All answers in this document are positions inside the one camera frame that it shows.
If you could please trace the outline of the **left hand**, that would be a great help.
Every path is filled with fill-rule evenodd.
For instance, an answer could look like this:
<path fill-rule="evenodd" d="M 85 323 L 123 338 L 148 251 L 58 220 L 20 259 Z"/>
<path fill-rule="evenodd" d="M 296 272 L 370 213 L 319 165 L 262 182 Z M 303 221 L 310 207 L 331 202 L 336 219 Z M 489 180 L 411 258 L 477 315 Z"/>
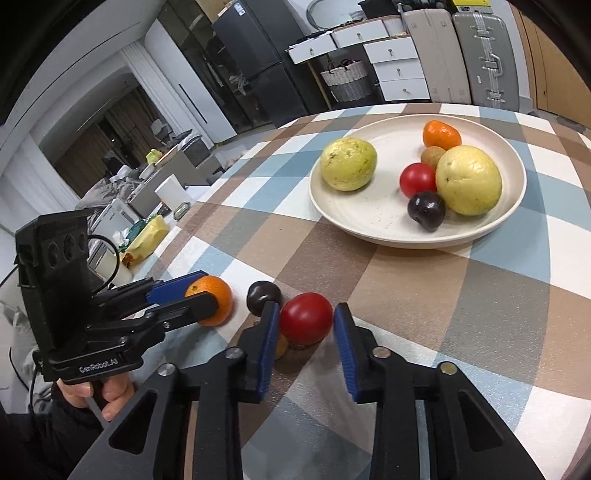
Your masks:
<path fill-rule="evenodd" d="M 100 408 L 102 418 L 110 422 L 123 409 L 135 392 L 134 385 L 128 373 L 118 374 L 100 380 L 96 384 L 83 382 L 67 385 L 61 379 L 57 386 L 64 399 L 73 407 L 87 408 L 90 399 L 100 398 L 105 402 Z"/>

